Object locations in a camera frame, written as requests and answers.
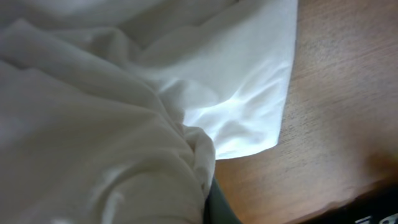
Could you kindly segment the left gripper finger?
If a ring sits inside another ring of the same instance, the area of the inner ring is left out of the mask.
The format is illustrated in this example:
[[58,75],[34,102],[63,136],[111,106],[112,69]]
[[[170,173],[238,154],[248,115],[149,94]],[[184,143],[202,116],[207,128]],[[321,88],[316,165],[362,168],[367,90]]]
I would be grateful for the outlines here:
[[210,193],[205,202],[203,224],[242,224],[229,206],[215,178],[212,180]]

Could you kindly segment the white printed t-shirt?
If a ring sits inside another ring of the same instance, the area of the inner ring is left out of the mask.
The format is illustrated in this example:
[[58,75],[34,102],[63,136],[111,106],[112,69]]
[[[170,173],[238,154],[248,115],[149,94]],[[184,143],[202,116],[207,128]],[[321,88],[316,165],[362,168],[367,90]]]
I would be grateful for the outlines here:
[[203,223],[274,147],[298,3],[2,1],[1,222]]

